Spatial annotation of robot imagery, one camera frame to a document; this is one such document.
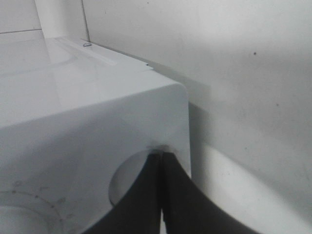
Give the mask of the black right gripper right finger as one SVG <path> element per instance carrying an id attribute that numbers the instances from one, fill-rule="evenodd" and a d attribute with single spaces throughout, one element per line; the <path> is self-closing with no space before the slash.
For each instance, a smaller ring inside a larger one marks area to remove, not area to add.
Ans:
<path id="1" fill-rule="evenodd" d="M 169 234 L 256 234 L 211 200 L 192 182 L 175 154 L 162 155 L 163 215 Z"/>

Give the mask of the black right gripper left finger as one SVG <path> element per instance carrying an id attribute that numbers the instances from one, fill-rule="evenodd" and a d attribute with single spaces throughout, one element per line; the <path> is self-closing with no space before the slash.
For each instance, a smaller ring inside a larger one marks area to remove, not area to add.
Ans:
<path id="1" fill-rule="evenodd" d="M 85 234 L 158 234 L 161 199 L 160 154 L 150 154 L 138 177 L 115 207 Z"/>

